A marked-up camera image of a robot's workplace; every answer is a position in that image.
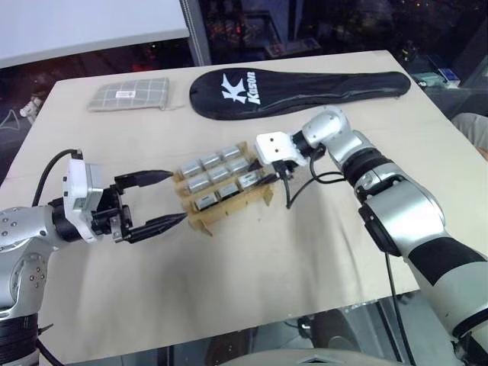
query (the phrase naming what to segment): table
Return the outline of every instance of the table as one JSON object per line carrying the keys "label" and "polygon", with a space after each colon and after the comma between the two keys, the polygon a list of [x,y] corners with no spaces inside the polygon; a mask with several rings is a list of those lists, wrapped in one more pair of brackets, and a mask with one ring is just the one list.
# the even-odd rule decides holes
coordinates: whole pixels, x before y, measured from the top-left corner
{"label": "table", "polygon": [[[386,51],[245,63],[281,71],[403,71]],[[2,208],[31,203],[37,180],[60,150],[81,148],[101,165],[104,184],[142,169],[177,169],[205,153],[258,133],[298,131],[319,108],[256,120],[209,120],[195,114],[188,90],[222,66],[107,75],[58,82],[32,126],[4,184]],[[170,111],[89,113],[95,90],[109,82],[168,76]],[[444,209],[457,239],[488,252],[488,165],[415,83],[400,98],[343,104],[352,126],[425,185]],[[65,163],[55,166],[41,203],[61,195]],[[316,170],[334,169],[321,159]],[[296,191],[309,178],[302,169]],[[123,196],[136,223],[180,212],[171,181]],[[61,361],[82,361],[162,347],[289,317],[386,297],[383,253],[357,214],[346,183],[311,185],[285,210],[276,185],[270,207],[258,202],[212,226],[186,223],[131,245],[110,238],[73,243],[53,254],[40,325]],[[392,263],[399,293],[417,285],[401,259]]]}
{"label": "table", "polygon": [[178,0],[16,0],[0,4],[0,68],[188,37]]}

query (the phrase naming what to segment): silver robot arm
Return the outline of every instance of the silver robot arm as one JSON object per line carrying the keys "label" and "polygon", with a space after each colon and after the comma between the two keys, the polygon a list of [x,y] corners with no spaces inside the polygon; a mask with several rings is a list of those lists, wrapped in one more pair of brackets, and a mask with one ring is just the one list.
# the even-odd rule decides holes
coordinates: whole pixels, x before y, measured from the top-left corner
{"label": "silver robot arm", "polygon": [[442,325],[457,339],[456,356],[488,360],[488,262],[446,232],[444,214],[429,191],[351,130],[338,107],[326,107],[294,135],[266,133],[256,140],[265,164],[305,165],[319,146],[354,188],[359,214],[378,248],[402,256],[412,270]]}
{"label": "silver robot arm", "polygon": [[124,190],[155,184],[172,173],[152,170],[121,175],[103,189],[98,167],[80,158],[81,154],[69,160],[63,197],[46,206],[0,211],[1,365],[38,364],[38,348],[43,346],[37,339],[37,313],[52,252],[80,239],[96,242],[103,235],[111,235],[115,242],[139,242],[164,233],[186,217],[186,213],[165,215],[133,228],[129,207],[120,199]]}

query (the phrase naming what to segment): gray cloth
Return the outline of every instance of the gray cloth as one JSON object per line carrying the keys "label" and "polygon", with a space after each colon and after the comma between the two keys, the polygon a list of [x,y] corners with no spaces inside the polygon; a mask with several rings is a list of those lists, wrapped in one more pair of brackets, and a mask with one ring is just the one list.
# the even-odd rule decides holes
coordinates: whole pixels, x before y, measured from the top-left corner
{"label": "gray cloth", "polygon": [[168,100],[168,78],[130,80],[100,87],[88,103],[89,111],[159,108]]}
{"label": "gray cloth", "polygon": [[460,113],[451,122],[475,147],[488,149],[488,117]]}

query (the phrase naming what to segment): floor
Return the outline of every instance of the floor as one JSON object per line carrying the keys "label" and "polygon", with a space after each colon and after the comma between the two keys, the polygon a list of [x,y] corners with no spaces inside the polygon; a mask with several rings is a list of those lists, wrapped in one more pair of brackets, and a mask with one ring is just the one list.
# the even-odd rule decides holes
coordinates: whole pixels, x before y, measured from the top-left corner
{"label": "floor", "polygon": [[[397,324],[392,318],[393,308],[391,304],[391,299],[387,298],[378,302],[346,307],[341,309],[341,311],[357,337],[359,347],[363,353],[395,361],[396,358],[393,351],[395,345],[391,344],[385,330],[385,328],[390,327],[396,347],[400,349],[402,359],[405,361],[405,351],[401,346]],[[385,325],[381,320],[378,315],[379,308],[383,309],[389,324]],[[410,347],[418,366],[433,364],[462,366],[462,363],[454,357],[448,335],[435,317],[427,300],[419,292],[413,293],[409,297],[404,297],[400,302],[400,311],[405,323]],[[312,342],[300,336],[298,330],[292,327],[296,323],[296,319],[289,319],[286,323],[272,323],[256,329],[250,329],[249,334],[252,339],[248,342],[249,353],[277,348],[312,348]],[[74,365],[208,366],[212,364],[208,357],[212,343],[212,339],[201,339],[175,345],[171,348],[153,349]]]}

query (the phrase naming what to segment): battery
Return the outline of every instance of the battery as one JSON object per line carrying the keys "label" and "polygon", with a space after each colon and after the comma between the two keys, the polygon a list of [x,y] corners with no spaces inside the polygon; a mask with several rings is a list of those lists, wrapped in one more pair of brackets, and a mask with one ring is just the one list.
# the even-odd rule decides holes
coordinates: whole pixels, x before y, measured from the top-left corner
{"label": "battery", "polygon": [[219,181],[225,181],[230,177],[230,173],[224,165],[219,165],[208,171],[208,175],[212,183],[216,184]]}
{"label": "battery", "polygon": [[222,162],[222,160],[220,160],[220,157],[215,153],[200,158],[200,161],[206,170],[213,168],[214,166],[219,165]]}
{"label": "battery", "polygon": [[224,160],[231,160],[236,158],[237,156],[241,156],[241,150],[239,150],[239,147],[237,146],[231,146],[225,149],[221,149],[220,155]]}
{"label": "battery", "polygon": [[237,181],[239,182],[239,186],[241,187],[241,189],[246,189],[248,187],[251,187],[252,185],[255,185],[260,178],[261,177],[259,176],[259,173],[257,171],[254,171],[238,177]]}
{"label": "battery", "polygon": [[246,158],[242,157],[227,162],[226,166],[232,174],[239,174],[247,170],[249,162]]}
{"label": "battery", "polygon": [[187,180],[188,190],[191,193],[195,193],[205,189],[206,187],[210,186],[210,180],[208,178],[207,173],[202,173],[199,175],[194,176]]}
{"label": "battery", "polygon": [[237,187],[236,183],[230,183],[228,185],[224,185],[221,189],[217,191],[220,199],[226,200],[227,198],[231,198],[239,193],[239,188]]}
{"label": "battery", "polygon": [[200,163],[197,161],[189,162],[188,164],[184,164],[180,167],[181,175],[185,178],[193,177],[194,175],[202,172],[202,168]]}
{"label": "battery", "polygon": [[212,192],[203,197],[198,198],[195,201],[195,206],[199,211],[202,211],[212,206],[213,204],[216,204],[217,202],[218,202],[217,196],[215,195],[215,193]]}

